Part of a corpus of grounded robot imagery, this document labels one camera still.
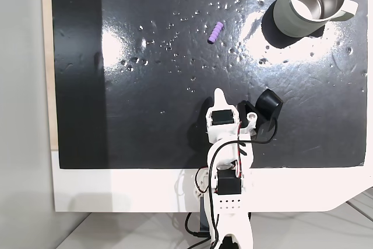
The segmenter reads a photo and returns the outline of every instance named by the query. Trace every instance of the purple toy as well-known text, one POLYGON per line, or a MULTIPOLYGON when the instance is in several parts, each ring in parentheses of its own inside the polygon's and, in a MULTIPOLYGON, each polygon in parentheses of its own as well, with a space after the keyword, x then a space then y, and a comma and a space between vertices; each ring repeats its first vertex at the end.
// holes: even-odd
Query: purple toy
POLYGON ((211 32, 211 35, 209 37, 209 42, 212 44, 215 43, 217 36, 219 35, 220 31, 223 29, 223 24, 221 22, 217 22, 215 25, 214 30, 211 32))

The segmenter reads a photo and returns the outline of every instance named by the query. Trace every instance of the floor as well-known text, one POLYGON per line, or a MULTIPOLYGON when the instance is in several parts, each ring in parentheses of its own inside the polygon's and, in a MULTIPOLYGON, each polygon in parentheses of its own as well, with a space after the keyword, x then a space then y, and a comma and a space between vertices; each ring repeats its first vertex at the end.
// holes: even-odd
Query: floor
MULTIPOLYGON (((350 201, 373 217, 373 189, 350 201)), ((187 249, 185 213, 92 213, 58 249, 187 249)), ((197 215, 189 227, 198 230, 197 215)), ((254 249, 371 249, 373 223, 349 204, 329 212, 254 213, 254 249)), ((208 248, 208 244, 198 248, 208 248)))

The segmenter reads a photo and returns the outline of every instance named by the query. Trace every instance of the black cable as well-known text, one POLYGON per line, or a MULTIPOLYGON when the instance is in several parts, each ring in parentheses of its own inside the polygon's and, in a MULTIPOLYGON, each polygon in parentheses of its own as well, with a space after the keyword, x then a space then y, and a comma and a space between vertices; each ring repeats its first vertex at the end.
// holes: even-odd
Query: black cable
POLYGON ((198 185, 198 182, 197 182, 197 175, 198 175, 198 173, 199 173, 199 171, 200 171, 201 169, 205 169, 205 168, 207 168, 207 166, 205 166, 205 167, 201 167, 201 168, 197 171, 197 173, 196 173, 196 175, 195 175, 195 177, 194 177, 194 184, 196 185, 196 188, 198 189, 198 191, 199 191, 201 194, 204 194, 205 192, 207 192, 207 188, 206 188, 204 191, 202 191, 202 190, 199 188, 199 185, 198 185))
POLYGON ((200 241, 200 242, 198 242, 198 243, 190 246, 188 249, 193 249, 194 247, 197 247, 198 245, 201 245, 201 244, 205 243, 206 241, 209 241, 210 239, 211 239, 211 237, 208 237, 208 238, 206 238, 206 239, 204 239, 204 240, 202 240, 202 241, 200 241))
POLYGON ((192 212, 189 212, 188 213, 188 215, 186 216, 186 219, 185 219, 185 224, 184 224, 184 226, 185 226, 185 230, 189 233, 189 234, 191 234, 191 235, 193 235, 193 236, 197 236, 197 232, 192 232, 191 230, 189 230, 189 228, 188 228, 188 222, 189 222, 189 218, 191 217, 191 215, 192 215, 192 212))
POLYGON ((216 158, 217 154, 219 153, 219 151, 229 144, 234 144, 234 143, 238 143, 238 144, 240 144, 240 143, 268 144, 269 142, 272 141, 272 139, 277 134, 277 127, 278 127, 277 119, 274 118, 274 121, 275 121, 275 131, 273 132, 273 135, 271 136, 271 138, 269 138, 266 141, 256 141, 256 140, 239 140, 238 141, 238 140, 232 140, 232 141, 228 141, 226 143, 221 144, 216 149, 216 151, 215 151, 215 153, 214 153, 214 155, 211 159, 211 164, 210 164, 210 168, 209 168, 209 186, 208 186, 208 189, 209 189, 209 196, 210 196, 210 198, 209 198, 209 200, 210 200, 210 213, 211 213, 212 226, 213 226, 214 232, 215 232, 215 240, 214 240, 214 243, 211 245, 210 249, 214 249, 218 240, 219 240, 219 232, 217 231, 217 227, 216 227, 216 224, 215 224, 214 203, 213 203, 213 200, 212 200, 212 187, 211 187, 212 167, 213 167, 213 163, 215 161, 215 158, 216 158))
POLYGON ((185 224, 184 224, 184 226, 185 226, 185 230, 186 230, 189 234, 191 234, 191 235, 193 235, 193 236, 195 236, 195 237, 201 237, 201 238, 210 237, 210 233, 209 233, 209 232, 193 232, 193 231, 189 230, 188 222, 189 222, 189 218, 191 217, 191 215, 192 215, 192 212, 189 212, 189 213, 187 214, 186 218, 185 218, 185 224))

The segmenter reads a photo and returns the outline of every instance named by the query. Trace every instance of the black surface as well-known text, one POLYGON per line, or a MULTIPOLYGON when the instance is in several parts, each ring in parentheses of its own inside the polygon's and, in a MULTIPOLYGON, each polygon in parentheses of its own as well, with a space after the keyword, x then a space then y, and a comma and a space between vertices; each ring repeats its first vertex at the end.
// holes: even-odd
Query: black surface
POLYGON ((52 0, 61 168, 205 166, 217 87, 230 104, 267 87, 284 101, 277 138, 254 145, 253 167, 362 165, 367 0, 319 38, 269 39, 279 48, 261 28, 274 1, 52 0), (224 29, 208 44, 217 21, 224 29))

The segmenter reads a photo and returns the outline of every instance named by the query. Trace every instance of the metal mug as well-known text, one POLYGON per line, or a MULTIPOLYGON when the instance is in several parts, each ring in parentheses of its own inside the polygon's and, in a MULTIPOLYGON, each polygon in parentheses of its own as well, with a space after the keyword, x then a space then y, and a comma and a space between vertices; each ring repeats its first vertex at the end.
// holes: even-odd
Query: metal mug
POLYGON ((304 37, 328 21, 344 21, 356 14, 351 0, 277 0, 273 18, 279 30, 290 37, 304 37))

